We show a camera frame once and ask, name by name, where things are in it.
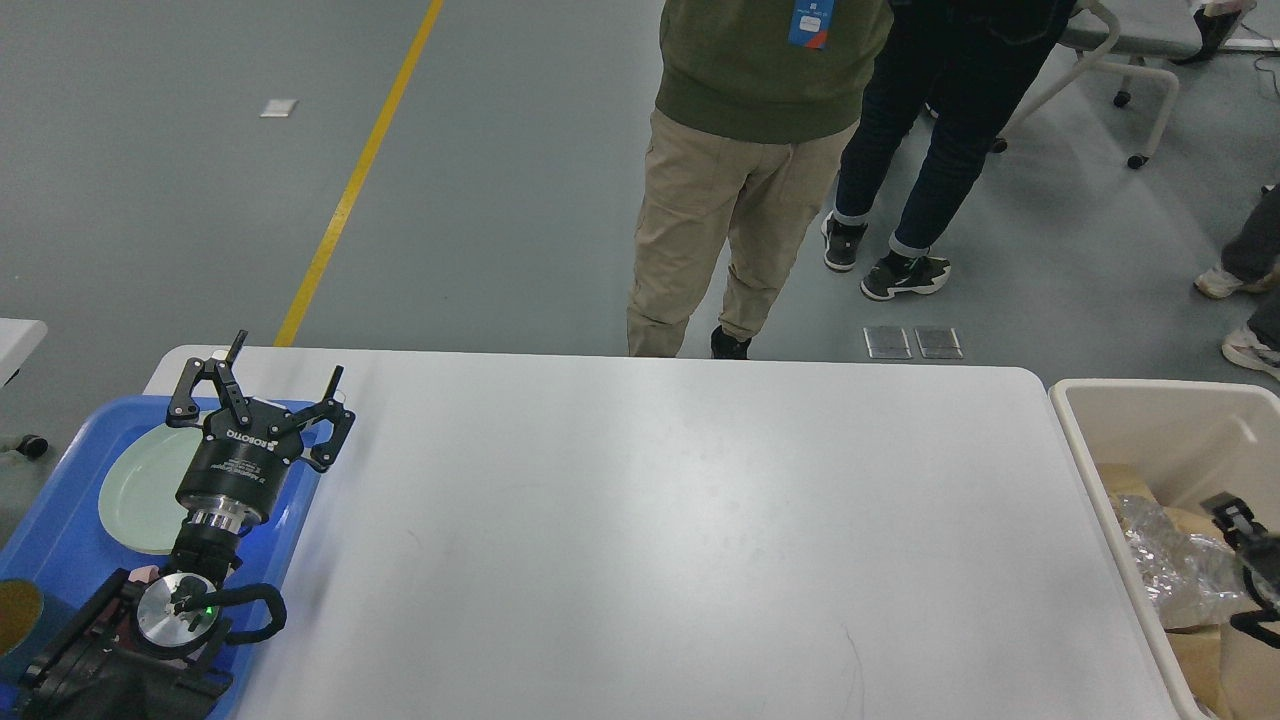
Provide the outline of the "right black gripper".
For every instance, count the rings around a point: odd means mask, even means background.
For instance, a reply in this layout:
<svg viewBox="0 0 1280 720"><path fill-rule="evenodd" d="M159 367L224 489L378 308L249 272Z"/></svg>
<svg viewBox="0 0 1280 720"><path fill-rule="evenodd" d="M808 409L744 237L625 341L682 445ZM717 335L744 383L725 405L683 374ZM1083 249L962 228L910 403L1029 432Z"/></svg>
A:
<svg viewBox="0 0 1280 720"><path fill-rule="evenodd" d="M1199 502L1228 546L1240 551L1245 591L1262 609L1279 612L1279 538L1256 520L1247 501L1220 492Z"/></svg>

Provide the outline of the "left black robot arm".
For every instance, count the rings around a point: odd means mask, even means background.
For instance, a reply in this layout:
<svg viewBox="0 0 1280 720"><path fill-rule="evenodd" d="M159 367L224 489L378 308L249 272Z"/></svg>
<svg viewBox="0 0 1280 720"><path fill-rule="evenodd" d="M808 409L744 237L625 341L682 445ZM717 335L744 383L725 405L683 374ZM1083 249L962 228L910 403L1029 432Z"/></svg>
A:
<svg viewBox="0 0 1280 720"><path fill-rule="evenodd" d="M4 717L225 719L320 475L355 425L337 366L311 404L247 395L238 334L169 396L120 398L81 428L3 550Z"/></svg>

